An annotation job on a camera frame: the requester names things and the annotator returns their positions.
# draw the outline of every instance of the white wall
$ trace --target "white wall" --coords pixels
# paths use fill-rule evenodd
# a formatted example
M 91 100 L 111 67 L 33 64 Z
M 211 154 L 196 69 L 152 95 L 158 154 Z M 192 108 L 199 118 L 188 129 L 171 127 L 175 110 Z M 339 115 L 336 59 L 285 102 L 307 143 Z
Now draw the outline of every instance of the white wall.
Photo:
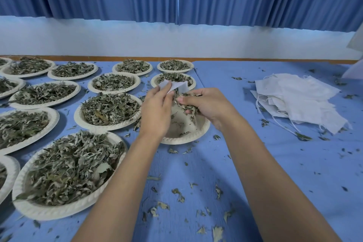
M 0 55 L 359 59 L 353 34 L 0 16 Z

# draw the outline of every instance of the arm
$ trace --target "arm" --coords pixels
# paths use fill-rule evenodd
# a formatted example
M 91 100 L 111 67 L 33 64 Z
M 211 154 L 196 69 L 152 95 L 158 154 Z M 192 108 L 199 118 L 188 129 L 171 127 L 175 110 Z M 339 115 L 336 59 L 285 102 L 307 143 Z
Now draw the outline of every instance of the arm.
M 131 241 L 154 154 L 170 125 L 171 84 L 150 90 L 142 105 L 140 133 L 109 184 L 77 231 L 73 242 Z
M 263 142 L 215 88 L 178 98 L 195 105 L 221 130 L 264 241 L 341 241 L 320 212 L 275 161 Z

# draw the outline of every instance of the blue tablecloth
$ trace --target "blue tablecloth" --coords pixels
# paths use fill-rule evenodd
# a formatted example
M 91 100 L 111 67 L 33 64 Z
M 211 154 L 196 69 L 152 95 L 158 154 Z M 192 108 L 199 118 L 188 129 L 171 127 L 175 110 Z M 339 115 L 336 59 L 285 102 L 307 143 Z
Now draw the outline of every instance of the blue tablecloth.
M 116 62 L 97 62 L 98 72 L 77 81 L 84 89 L 88 81 L 101 73 L 111 72 Z M 149 77 L 142 76 L 144 84 L 130 91 L 130 94 L 142 96 L 147 91 L 147 81 L 160 72 L 156 69 L 157 62 L 151 62 L 154 70 Z M 283 130 L 270 121 L 264 128 L 261 127 L 262 118 L 258 114 L 255 100 L 250 89 L 254 88 L 253 81 L 262 79 L 273 73 L 291 73 L 309 75 L 321 81 L 333 84 L 333 74 L 341 74 L 344 66 L 330 65 L 328 63 L 287 63 L 287 62 L 240 62 L 240 61 L 196 61 L 195 71 L 188 74 L 196 79 L 197 88 L 218 87 L 233 103 L 238 111 L 250 122 L 258 135 L 265 142 L 269 151 L 284 167 L 287 173 L 322 212 L 333 226 L 334 230 L 344 241 L 360 241 L 363 235 L 363 177 L 361 134 L 363 120 L 363 105 L 361 96 L 350 99 L 342 98 L 346 94 L 361 95 L 361 83 L 349 80 L 343 92 L 331 99 L 337 106 L 338 112 L 347 118 L 353 125 L 353 130 L 344 131 L 335 136 L 326 134 L 331 141 L 318 139 L 318 127 L 315 125 L 299 125 L 301 132 L 314 140 L 311 142 L 298 141 L 295 136 Z M 246 78 L 235 80 L 231 77 Z M 27 79 L 30 84 L 50 81 L 46 75 Z M 49 134 L 38 142 L 23 148 L 10 155 L 17 158 L 21 166 L 25 164 L 35 151 L 46 146 L 54 139 L 74 133 L 79 127 L 67 130 L 75 124 L 73 114 L 76 108 L 91 96 L 96 94 L 85 90 L 65 103 L 53 107 L 60 113 L 60 121 Z M 1 108 L 4 112 L 11 108 Z M 282 124 L 288 121 L 278 119 Z M 129 146 L 138 133 L 129 128 L 113 131 L 124 136 L 131 133 L 129 138 L 123 137 Z M 218 134 L 221 140 L 215 141 L 213 135 Z M 192 153 L 182 155 L 192 147 Z M 261 241 L 252 213 L 248 207 L 246 196 L 240 184 L 237 172 L 229 154 L 226 143 L 219 131 L 213 126 L 200 139 L 198 143 L 188 143 L 174 146 L 179 154 L 169 154 L 170 147 L 160 145 L 152 162 L 149 175 L 161 174 L 161 181 L 147 181 L 140 205 L 138 219 L 134 231 L 134 241 L 212 241 L 212 227 L 222 226 L 223 237 L 227 241 Z M 198 186 L 190 187 L 189 183 Z M 224 194 L 217 200 L 215 184 L 223 190 Z M 178 196 L 171 190 L 178 188 L 185 202 L 177 202 Z M 14 210 L 7 198 L 0 206 L 0 227 L 4 228 L 3 237 L 13 234 L 11 241 L 70 241 L 79 225 L 84 221 L 90 208 L 73 216 L 60 220 L 41 222 L 40 229 L 36 228 L 32 220 L 21 217 Z M 142 212 L 155 206 L 157 201 L 170 205 L 170 210 L 158 209 L 159 217 L 153 218 L 148 214 L 147 222 L 142 221 Z M 208 216 L 206 207 L 211 211 Z M 231 207 L 237 210 L 225 223 L 223 215 Z M 207 234 L 197 234 L 197 230 L 204 225 Z

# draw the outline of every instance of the hand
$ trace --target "hand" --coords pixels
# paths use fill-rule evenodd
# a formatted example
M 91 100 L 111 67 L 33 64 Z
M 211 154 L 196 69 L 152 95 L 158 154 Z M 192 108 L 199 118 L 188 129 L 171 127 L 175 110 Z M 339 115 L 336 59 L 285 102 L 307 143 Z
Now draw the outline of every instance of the hand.
M 224 120 L 232 119 L 235 115 L 240 116 L 233 105 L 217 88 L 200 88 L 188 92 L 188 94 L 192 93 L 202 94 L 202 96 L 178 97 L 176 99 L 177 102 L 198 107 L 200 112 L 210 120 L 218 130 L 221 130 Z
M 160 141 L 165 136 L 170 126 L 171 105 L 174 97 L 174 91 L 167 94 L 170 88 L 171 82 L 162 90 L 157 86 L 146 94 L 141 106 L 140 135 L 151 135 Z

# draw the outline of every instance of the white paper plate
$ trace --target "white paper plate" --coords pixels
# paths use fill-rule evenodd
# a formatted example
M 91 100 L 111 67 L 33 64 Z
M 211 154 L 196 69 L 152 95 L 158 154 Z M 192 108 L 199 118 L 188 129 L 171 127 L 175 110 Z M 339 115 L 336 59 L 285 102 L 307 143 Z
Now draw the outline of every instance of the white paper plate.
M 165 70 L 165 69 L 162 69 L 160 67 L 161 63 L 163 63 L 163 61 L 161 61 L 158 65 L 157 65 L 157 68 L 162 71 L 162 72 L 166 72 L 166 73 L 184 73 L 184 72 L 188 72 L 190 70 L 192 70 L 194 68 L 194 65 L 193 63 L 191 63 L 190 61 L 187 61 L 187 60 L 181 60 L 181 59 L 176 59 L 176 61 L 181 61 L 181 62 L 184 62 L 186 64 L 188 64 L 190 66 L 190 68 L 188 69 L 184 69 L 184 70 L 176 70 L 176 71 L 173 71 L 173 70 Z
M 138 104 L 142 105 L 142 101 L 139 98 L 137 98 L 137 97 L 135 97 L 133 95 L 130 95 L 130 94 L 128 94 L 128 95 L 133 100 L 136 100 Z M 74 116 L 73 116 L 74 121 L 80 127 L 83 127 L 85 129 L 88 129 L 88 130 L 91 130 L 91 131 L 99 131 L 99 132 L 101 132 L 101 131 L 110 131 L 110 130 L 120 129 L 120 128 L 123 128 L 123 127 L 126 127 L 128 125 L 133 124 L 134 122 L 136 122 L 141 117 L 141 108 L 140 108 L 139 111 L 136 112 L 136 114 L 132 118 L 130 118 L 127 121 L 123 121 L 123 122 L 121 122 L 119 124 L 113 124 L 113 125 L 93 125 L 93 124 L 89 124 L 88 122 L 86 122 L 84 120 L 83 114 L 81 113 L 81 108 L 82 108 L 82 104 L 80 106 L 78 106 L 77 110 L 74 113 Z
M 156 76 L 154 76 L 151 80 L 150 80 L 150 84 L 152 85 L 152 87 L 156 87 L 156 86 L 158 86 L 159 85 L 159 82 L 158 82 L 158 79 L 160 78 L 160 76 L 161 76 L 162 74 L 157 74 Z M 189 90 L 192 90 L 192 89 L 194 89 L 194 87 L 196 87 L 196 85 L 197 85 L 197 82 L 195 81 L 195 79 L 192 77 L 192 76 L 190 76 L 190 75 L 188 75 L 188 74 L 183 74 L 183 75 L 185 75 L 185 76 L 187 76 L 187 77 L 191 77 L 192 78 L 192 84 L 188 87 L 188 89 Z
M 119 74 L 121 76 L 128 76 L 128 77 L 134 77 L 135 78 L 135 84 L 133 84 L 132 86 L 128 87 L 128 88 L 124 88 L 124 89 L 120 89 L 120 90 L 114 90 L 114 91 L 102 91 L 102 90 L 98 90 L 96 88 L 94 88 L 92 86 L 92 82 L 97 79 L 99 76 L 94 77 L 93 79 L 91 79 L 88 82 L 88 89 L 93 92 L 93 93 L 103 93 L 103 94 L 119 94 L 119 93 L 125 93 L 127 91 L 130 91 L 136 87 L 138 87 L 138 85 L 141 83 L 141 79 L 139 78 L 138 75 L 136 74 L 131 74 L 131 73 L 127 73 L 127 72 L 117 72 L 117 73 L 106 73 L 104 74 L 105 76 L 109 76 L 111 74 Z
M 13 62 L 13 60 L 9 57 L 0 57 L 0 59 L 7 61 L 6 64 L 0 66 L 0 69 L 4 68 L 5 66 L 10 65 Z
M 72 93 L 70 93 L 68 96 L 61 98 L 59 100 L 55 100 L 53 102 L 46 102 L 46 103 L 42 103 L 42 104 L 33 104 L 33 105 L 25 105 L 25 104 L 20 104 L 17 102 L 11 102 L 11 101 L 15 100 L 16 94 L 18 94 L 18 93 L 15 93 L 9 99 L 9 106 L 14 107 L 16 109 L 36 109 L 36 108 L 50 107 L 50 106 L 54 106 L 54 105 L 60 104 L 62 102 L 65 102 L 65 101 L 69 100 L 70 98 L 73 98 L 75 95 L 77 95 L 81 91 L 81 86 L 78 83 L 71 81 L 71 80 L 48 81 L 48 82 L 44 82 L 44 83 L 35 84 L 32 86 L 39 86 L 39 85 L 42 85 L 45 83 L 57 83 L 57 84 L 64 83 L 66 85 L 75 85 L 75 90 Z
M 17 84 L 16 87 L 14 87 L 13 89 L 10 89 L 4 93 L 0 93 L 0 99 L 2 98 L 5 98 L 7 96 L 10 96 L 11 94 L 19 91 L 21 88 L 23 88 L 26 84 L 26 81 L 25 80 L 22 80 L 22 79 L 18 79 L 18 78 L 11 78 L 11 79 L 8 79 L 9 81 L 11 82 L 14 82 Z
M 145 61 L 148 65 L 149 65 L 149 69 L 144 71 L 144 72 L 141 72 L 141 73 L 135 73 L 135 75 L 138 75 L 138 76 L 142 76 L 143 74 L 147 74 L 147 73 L 150 73 L 152 71 L 152 65 L 150 63 L 148 63 L 147 61 Z M 123 64 L 123 61 L 120 62 L 120 63 L 117 63 L 115 65 L 113 65 L 112 67 L 112 73 L 123 73 L 123 72 L 119 72 L 117 71 L 117 65 L 122 65 Z
M 94 134 L 103 134 L 105 132 L 94 132 Z M 116 134 L 113 134 L 111 132 L 107 132 L 107 138 L 112 143 L 120 143 L 122 142 L 125 146 L 125 152 L 121 155 L 119 163 L 117 167 L 120 165 L 122 160 L 126 156 L 127 152 L 127 146 L 125 142 Z M 47 145 L 45 148 L 49 148 L 53 143 Z M 25 182 L 26 178 L 28 176 L 29 170 L 38 158 L 38 156 L 44 152 L 44 149 L 38 151 L 34 154 L 33 157 L 25 164 L 25 166 L 21 169 L 18 177 L 15 180 L 15 184 L 13 187 L 13 193 L 12 193 L 12 199 L 15 200 L 16 196 L 18 196 L 21 193 L 25 192 Z M 54 220 L 54 219 L 60 219 L 64 218 L 70 215 L 73 215 L 77 212 L 80 212 L 94 203 L 96 203 L 98 197 L 103 192 L 107 184 L 109 183 L 112 176 L 96 191 L 88 195 L 87 197 L 84 197 L 76 202 L 66 204 L 63 206 L 42 206 L 39 204 L 32 203 L 27 200 L 18 200 L 14 201 L 13 204 L 15 208 L 25 215 L 26 217 L 29 217 L 34 220 Z
M 53 75 L 53 70 L 49 71 L 48 72 L 48 77 L 51 78 L 51 79 L 54 79 L 54 80 L 79 80 L 79 79 L 83 79 L 83 78 L 86 78 L 94 73 L 97 72 L 98 70 L 98 66 L 94 63 L 90 63 L 90 62 L 85 62 L 86 65 L 93 65 L 93 70 L 86 73 L 86 74 L 80 74 L 79 76 L 74 76 L 74 77 L 57 77 L 55 75 Z
M 0 117 L 3 116 L 7 116 L 11 113 L 16 112 L 17 110 L 11 110 L 11 111 L 7 111 L 4 113 L 0 114 Z M 29 139 L 26 139 L 25 141 L 22 141 L 20 143 L 17 143 L 15 145 L 12 145 L 11 147 L 7 147 L 7 148 L 3 148 L 0 149 L 0 156 L 5 155 L 5 154 L 9 154 L 12 153 L 16 150 L 19 150 L 21 148 L 27 147 L 28 145 L 36 142 L 37 140 L 39 140 L 40 138 L 44 137 L 45 135 L 47 135 L 58 123 L 59 121 L 59 113 L 57 110 L 54 110 L 52 108 L 49 107 L 44 107 L 44 108 L 39 108 L 39 109 L 32 109 L 32 110 L 22 110 L 25 111 L 27 113 L 34 113 L 34 112 L 42 112 L 45 111 L 48 113 L 48 119 L 49 119 L 49 123 L 48 125 L 39 133 L 35 134 L 33 137 L 30 137 Z
M 6 77 L 8 79 L 10 79 L 10 78 L 30 78 L 30 77 L 36 77 L 36 76 L 45 74 L 49 70 L 52 70 L 54 67 L 56 67 L 56 64 L 54 61 L 47 60 L 47 59 L 44 59 L 44 61 L 48 62 L 49 68 L 47 68 L 43 71 L 39 71 L 36 73 L 31 73 L 31 74 L 10 74 L 10 64 L 9 64 L 9 65 L 3 67 L 2 69 L 0 69 L 0 75 Z
M 202 137 L 211 126 L 211 122 L 202 115 L 196 115 L 196 125 L 190 120 L 190 115 L 185 115 L 184 110 L 173 103 L 171 113 L 174 117 L 171 119 L 171 124 L 168 132 L 161 141 L 167 145 L 179 145 L 189 143 Z M 179 137 L 181 133 L 190 132 L 187 135 Z
M 5 166 L 7 174 L 5 183 L 0 189 L 0 204 L 1 204 L 13 189 L 15 179 L 20 171 L 20 164 L 13 157 L 0 156 L 0 165 Z

